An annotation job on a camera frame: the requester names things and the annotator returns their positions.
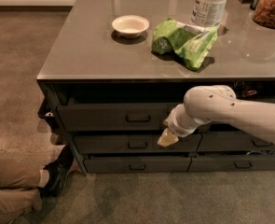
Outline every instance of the shoe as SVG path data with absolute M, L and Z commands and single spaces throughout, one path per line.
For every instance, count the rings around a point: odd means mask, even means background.
M 41 197 L 57 197 L 64 191 L 68 171 L 73 164 L 74 156 L 69 146 L 64 146 L 61 154 L 54 162 L 46 165 L 49 171 L 49 181 L 44 188 L 39 189 Z

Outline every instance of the label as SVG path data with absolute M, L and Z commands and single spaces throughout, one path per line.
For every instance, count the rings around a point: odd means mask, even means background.
M 208 4 L 196 0 L 191 20 L 199 26 L 219 26 L 226 2 L 222 4 Z
M 202 40 L 204 40 L 208 36 L 208 34 L 209 34 L 208 30 L 204 31 L 201 34 L 200 39 L 194 40 L 191 46 L 188 46 L 188 50 L 192 52 L 198 52 L 202 45 Z

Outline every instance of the kitchen island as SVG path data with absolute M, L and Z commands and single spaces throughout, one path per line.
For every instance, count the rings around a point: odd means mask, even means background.
M 84 173 L 275 170 L 275 146 L 223 124 L 159 147 L 163 120 L 198 85 L 225 84 L 238 98 L 275 103 L 275 30 L 227 0 L 218 38 L 198 72 L 151 52 L 155 27 L 189 23 L 195 0 L 76 0 L 37 82 Z M 122 15 L 149 20 L 126 39 Z

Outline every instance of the gray carpet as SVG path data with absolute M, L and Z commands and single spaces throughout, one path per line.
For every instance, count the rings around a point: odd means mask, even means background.
M 60 137 L 37 116 L 35 81 L 67 12 L 0 12 L 0 156 L 36 168 Z M 29 223 L 271 223 L 275 172 L 72 173 L 65 193 L 18 218 Z

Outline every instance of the white bowl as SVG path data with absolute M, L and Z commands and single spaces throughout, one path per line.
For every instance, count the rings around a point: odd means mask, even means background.
M 134 15 L 122 16 L 112 22 L 112 27 L 126 38 L 138 37 L 148 26 L 147 19 Z

